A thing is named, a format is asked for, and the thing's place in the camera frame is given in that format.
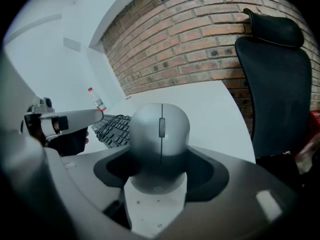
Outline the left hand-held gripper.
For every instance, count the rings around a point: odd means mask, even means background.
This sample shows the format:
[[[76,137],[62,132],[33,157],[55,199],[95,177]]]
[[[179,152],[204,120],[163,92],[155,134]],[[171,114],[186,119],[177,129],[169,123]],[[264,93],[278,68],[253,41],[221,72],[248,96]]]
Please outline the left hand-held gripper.
[[[56,150],[60,157],[82,153],[89,142],[87,127],[104,117],[98,109],[55,112],[48,97],[36,96],[32,102],[21,121],[20,132],[37,139],[43,147]]]

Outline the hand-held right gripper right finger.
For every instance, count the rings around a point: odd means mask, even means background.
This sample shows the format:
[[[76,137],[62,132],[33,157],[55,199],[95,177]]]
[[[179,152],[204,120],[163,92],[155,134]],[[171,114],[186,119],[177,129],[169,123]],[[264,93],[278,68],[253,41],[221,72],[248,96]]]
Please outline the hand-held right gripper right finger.
[[[186,155],[184,207],[160,240],[264,240],[286,230],[298,202],[289,186],[217,151],[189,147]]]

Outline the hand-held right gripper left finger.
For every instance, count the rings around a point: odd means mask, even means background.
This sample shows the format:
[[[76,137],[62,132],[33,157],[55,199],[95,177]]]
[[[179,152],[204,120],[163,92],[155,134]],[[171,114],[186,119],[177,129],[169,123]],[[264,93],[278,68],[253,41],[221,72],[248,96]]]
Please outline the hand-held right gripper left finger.
[[[6,240],[138,240],[80,192],[59,154],[20,133],[35,97],[0,53],[0,237]]]

